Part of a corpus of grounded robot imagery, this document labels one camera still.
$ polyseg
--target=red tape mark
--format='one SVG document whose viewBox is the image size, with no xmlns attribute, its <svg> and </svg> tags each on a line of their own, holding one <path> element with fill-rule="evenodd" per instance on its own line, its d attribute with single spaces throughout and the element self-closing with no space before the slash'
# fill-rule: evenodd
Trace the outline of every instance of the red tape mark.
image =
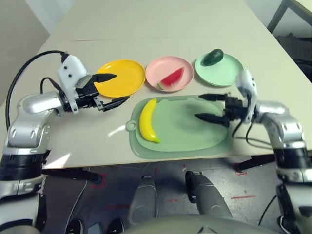
<svg viewBox="0 0 312 234">
<path fill-rule="evenodd" d="M 105 187 L 105 182 L 106 182 L 106 174 L 100 174 L 102 176 L 102 182 L 100 184 L 91 184 L 91 188 L 93 189 L 99 189 L 99 188 L 104 188 Z"/>
<path fill-rule="evenodd" d="M 233 196 L 231 199 L 245 199 L 245 198 L 251 198 L 255 197 L 255 195 L 249 195 L 249 196 Z"/>
<path fill-rule="evenodd" d="M 178 201 L 179 201 L 179 199 L 177 199 L 177 198 L 176 198 L 176 199 L 169 199 L 169 200 L 168 200 L 168 202 L 178 202 Z"/>
<path fill-rule="evenodd" d="M 236 172 L 237 176 L 248 175 L 247 172 Z"/>
<path fill-rule="evenodd" d="M 113 210 L 113 209 L 125 209 L 125 208 L 129 208 L 129 207 L 130 207 L 129 204 L 105 206 L 105 208 L 106 208 L 106 209 L 109 209 L 109 210 Z"/>
</svg>

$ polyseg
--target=pink plate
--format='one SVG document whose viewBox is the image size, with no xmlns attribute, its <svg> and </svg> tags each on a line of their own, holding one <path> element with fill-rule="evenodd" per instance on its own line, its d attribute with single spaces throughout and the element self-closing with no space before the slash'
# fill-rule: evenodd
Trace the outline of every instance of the pink plate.
<svg viewBox="0 0 312 234">
<path fill-rule="evenodd" d="M 157 85 L 162 79 L 175 72 L 177 69 L 184 67 L 184 73 L 180 82 L 172 90 L 162 90 Z M 176 56 L 163 56 L 156 58 L 145 69 L 147 82 L 154 88 L 164 92 L 175 92 L 184 89 L 194 77 L 192 65 L 185 59 Z"/>
</svg>

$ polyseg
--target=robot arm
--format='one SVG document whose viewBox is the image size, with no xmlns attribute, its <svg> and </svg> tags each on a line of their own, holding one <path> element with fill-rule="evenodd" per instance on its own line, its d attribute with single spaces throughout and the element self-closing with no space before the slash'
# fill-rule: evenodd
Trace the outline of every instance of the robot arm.
<svg viewBox="0 0 312 234">
<path fill-rule="evenodd" d="M 222 117 L 207 113 L 195 116 L 226 127 L 235 119 L 265 126 L 276 158 L 276 172 L 283 182 L 276 190 L 281 212 L 297 223 L 302 234 L 311 233 L 312 163 L 301 124 L 283 104 L 257 100 L 256 84 L 248 70 L 237 77 L 236 85 L 245 97 L 244 101 L 228 95 L 204 94 L 199 97 L 225 101 L 224 114 Z"/>
<path fill-rule="evenodd" d="M 75 56 L 62 55 L 58 70 L 62 90 L 24 97 L 18 104 L 18 116 L 8 129 L 0 162 L 0 232 L 42 231 L 46 221 L 45 197 L 38 191 L 43 176 L 42 165 L 49 155 L 50 124 L 66 112 L 97 107 L 107 111 L 129 97 L 99 101 L 94 82 L 105 82 L 116 75 L 91 75 Z"/>
</svg>

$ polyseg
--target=yellow plate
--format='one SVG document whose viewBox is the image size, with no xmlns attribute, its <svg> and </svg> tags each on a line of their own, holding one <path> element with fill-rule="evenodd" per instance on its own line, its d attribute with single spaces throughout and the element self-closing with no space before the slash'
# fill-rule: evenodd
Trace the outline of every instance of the yellow plate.
<svg viewBox="0 0 312 234">
<path fill-rule="evenodd" d="M 109 98 L 119 98 L 133 94 L 145 82 L 145 71 L 141 64 L 133 60 L 116 60 L 102 66 L 97 73 L 111 73 L 117 77 L 102 83 L 95 82 L 98 92 Z"/>
</svg>

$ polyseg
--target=gray floor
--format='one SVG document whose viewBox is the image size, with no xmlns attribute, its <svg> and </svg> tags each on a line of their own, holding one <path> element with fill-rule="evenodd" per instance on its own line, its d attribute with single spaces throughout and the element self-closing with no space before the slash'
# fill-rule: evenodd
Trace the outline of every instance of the gray floor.
<svg viewBox="0 0 312 234">
<path fill-rule="evenodd" d="M 249 157 L 233 159 L 192 159 L 171 162 L 155 162 L 122 166 L 93 167 L 105 180 L 95 187 L 88 184 L 73 217 L 81 218 L 84 226 L 101 223 L 106 230 L 115 218 L 126 221 L 129 205 L 143 175 L 153 176 L 157 185 L 158 216 L 197 214 L 196 205 L 185 194 L 184 176 L 187 170 L 202 171 L 224 196 L 233 217 L 257 225 L 261 214 L 279 184 L 273 163 L 237 174 L 231 163 Z M 84 181 L 48 177 L 44 192 L 48 197 L 48 220 L 44 234 L 63 233 L 70 210 Z M 262 226 L 280 231 L 276 218 L 280 215 L 275 200 L 268 209 Z"/>
</svg>

